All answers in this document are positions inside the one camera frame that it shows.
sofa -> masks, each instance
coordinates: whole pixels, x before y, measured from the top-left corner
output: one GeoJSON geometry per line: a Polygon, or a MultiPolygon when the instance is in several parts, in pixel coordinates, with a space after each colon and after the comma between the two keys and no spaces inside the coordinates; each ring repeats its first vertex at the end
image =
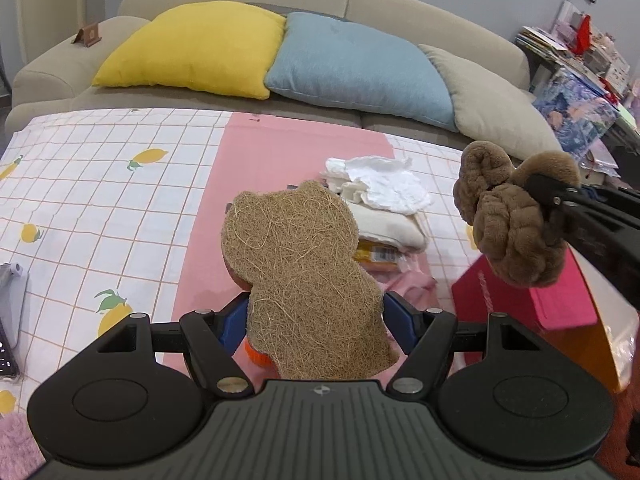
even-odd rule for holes
{"type": "MultiPolygon", "coordinates": [[[[181,4],[211,0],[123,0],[118,15],[99,26],[102,40],[85,48],[72,38],[25,66],[14,80],[7,135],[34,117],[91,108],[208,108],[271,114],[344,124],[463,149],[463,134],[414,120],[357,110],[317,107],[272,93],[267,100],[220,96],[168,87],[95,88],[92,79],[110,53],[162,12],[181,4]]],[[[524,53],[504,38],[450,12],[417,0],[233,0],[288,14],[304,10],[357,22],[414,44],[428,44],[471,60],[527,93],[529,65],[524,53]]]]}

orange sponge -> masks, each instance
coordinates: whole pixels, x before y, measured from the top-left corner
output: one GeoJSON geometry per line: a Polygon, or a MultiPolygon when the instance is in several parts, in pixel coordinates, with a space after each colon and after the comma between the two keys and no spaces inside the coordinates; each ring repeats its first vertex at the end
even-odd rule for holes
{"type": "Polygon", "coordinates": [[[255,365],[261,366],[262,368],[273,367],[273,361],[267,354],[262,354],[255,350],[250,344],[249,340],[244,340],[244,349],[246,350],[249,359],[251,359],[252,363],[255,365]]]}

grid pattern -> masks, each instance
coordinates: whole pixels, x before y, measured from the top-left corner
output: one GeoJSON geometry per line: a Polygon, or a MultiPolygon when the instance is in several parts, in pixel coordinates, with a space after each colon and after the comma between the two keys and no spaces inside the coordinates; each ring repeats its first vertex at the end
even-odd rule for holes
{"type": "Polygon", "coordinates": [[[451,285],[480,256],[472,248],[466,222],[453,202],[453,185],[460,171],[460,150],[421,140],[386,135],[398,159],[411,158],[412,171],[430,193],[433,203],[417,214],[418,224],[430,243],[426,254],[436,279],[440,307],[455,313],[451,285]]]}
{"type": "Polygon", "coordinates": [[[96,336],[101,291],[153,322],[171,319],[177,283],[230,112],[144,108],[36,118],[0,160],[0,260],[29,269],[11,390],[33,390],[96,336]],[[153,161],[127,165],[150,148],[153,161]],[[25,224],[41,238],[25,242],[25,224]]]}

beige pillow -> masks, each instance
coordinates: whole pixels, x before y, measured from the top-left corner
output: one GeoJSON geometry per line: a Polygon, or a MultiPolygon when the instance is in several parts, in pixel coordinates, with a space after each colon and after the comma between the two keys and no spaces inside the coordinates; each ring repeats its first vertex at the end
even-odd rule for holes
{"type": "Polygon", "coordinates": [[[490,140],[525,159],[562,148],[524,93],[484,67],[434,46],[419,45],[449,89],[456,126],[475,140],[490,140]]]}

white tissue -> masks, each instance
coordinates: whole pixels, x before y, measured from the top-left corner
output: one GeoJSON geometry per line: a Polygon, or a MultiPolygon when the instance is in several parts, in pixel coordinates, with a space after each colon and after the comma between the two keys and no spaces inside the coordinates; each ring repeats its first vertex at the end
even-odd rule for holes
{"type": "Polygon", "coordinates": [[[374,209],[412,215],[431,205],[431,197],[411,173],[411,159],[358,156],[350,160],[329,158],[325,164],[329,190],[343,199],[374,209]]]}

